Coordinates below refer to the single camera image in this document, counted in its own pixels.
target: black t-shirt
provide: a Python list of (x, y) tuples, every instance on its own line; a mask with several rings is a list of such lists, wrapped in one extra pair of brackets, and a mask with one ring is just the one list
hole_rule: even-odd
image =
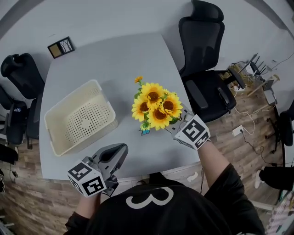
[(133, 187), (102, 203), (90, 220), (74, 213), (68, 234), (264, 234), (236, 174), (228, 166), (205, 197), (180, 185)]

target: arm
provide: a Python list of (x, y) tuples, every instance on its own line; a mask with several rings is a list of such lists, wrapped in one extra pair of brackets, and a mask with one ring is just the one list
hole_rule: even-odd
[(65, 224), (68, 229), (65, 235), (84, 234), (90, 218), (99, 206), (100, 194), (94, 195), (92, 197), (81, 196), (75, 212)]
[(209, 186), (205, 197), (218, 207), (232, 233), (263, 235), (263, 225), (235, 168), (209, 141), (198, 153)]

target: plastic basket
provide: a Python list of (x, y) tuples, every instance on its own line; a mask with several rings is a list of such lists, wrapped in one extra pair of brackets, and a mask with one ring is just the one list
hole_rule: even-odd
[(118, 126), (115, 112), (96, 80), (70, 93), (45, 114), (56, 156), (77, 153)]

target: flower bouquet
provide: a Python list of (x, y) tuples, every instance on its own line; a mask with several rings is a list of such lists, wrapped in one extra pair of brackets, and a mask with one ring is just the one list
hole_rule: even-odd
[(159, 130), (176, 123), (183, 108), (177, 94), (163, 89), (158, 83), (143, 83), (142, 79), (135, 79), (140, 88), (135, 94), (132, 109), (132, 117), (142, 123), (142, 134), (148, 134), (150, 128)]

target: table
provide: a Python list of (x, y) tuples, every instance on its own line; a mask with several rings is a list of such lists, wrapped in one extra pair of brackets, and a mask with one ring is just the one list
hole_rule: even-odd
[[(48, 72), (40, 118), (40, 159), (44, 178), (68, 179), (73, 163), (91, 157), (99, 148), (126, 143), (128, 156), (116, 173), (118, 178), (146, 175), (186, 166), (199, 161), (197, 151), (181, 145), (166, 130), (150, 131), (141, 136), (140, 123), (132, 118), (132, 104), (138, 85), (137, 76), (145, 82), (158, 82), (177, 92), (186, 106), (190, 103), (183, 83), (159, 33), (136, 34), (95, 42), (55, 59)], [(96, 79), (110, 101), (119, 126), (79, 153), (57, 157), (45, 129), (45, 113), (70, 92)]]

